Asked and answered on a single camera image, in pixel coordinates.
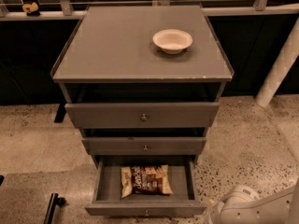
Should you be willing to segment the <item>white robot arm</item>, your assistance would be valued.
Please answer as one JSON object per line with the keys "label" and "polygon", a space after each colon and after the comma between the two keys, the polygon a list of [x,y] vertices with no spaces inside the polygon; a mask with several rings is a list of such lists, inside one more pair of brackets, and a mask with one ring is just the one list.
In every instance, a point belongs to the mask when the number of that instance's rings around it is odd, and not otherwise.
{"label": "white robot arm", "polygon": [[293,187],[261,198],[239,185],[207,210],[205,224],[299,224],[299,179]]}

